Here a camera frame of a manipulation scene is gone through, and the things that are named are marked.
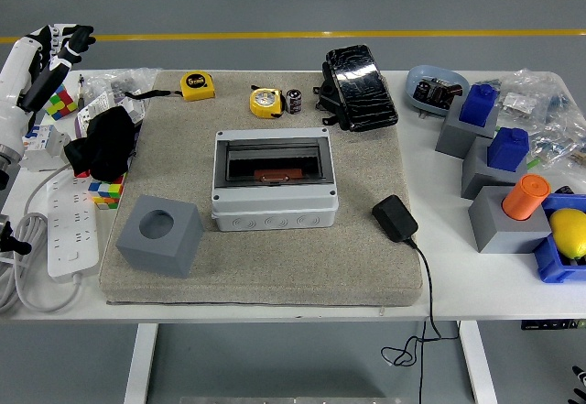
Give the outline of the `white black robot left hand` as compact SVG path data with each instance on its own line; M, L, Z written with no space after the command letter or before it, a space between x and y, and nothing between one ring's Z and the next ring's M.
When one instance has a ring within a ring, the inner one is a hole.
M19 39L1 70L1 151L19 158L22 138L40 111L95 42L92 26L47 25Z

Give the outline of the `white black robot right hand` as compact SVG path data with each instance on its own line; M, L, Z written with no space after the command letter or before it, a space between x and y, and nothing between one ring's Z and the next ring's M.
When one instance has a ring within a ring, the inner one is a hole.
M569 403L584 403L586 400L586 393L585 393L586 372L582 368L580 368L579 366L573 366L572 372L576 376L576 378L579 380L579 382L581 383L581 386L579 388L573 389L573 393L575 394L576 398L575 399L568 399L568 402Z

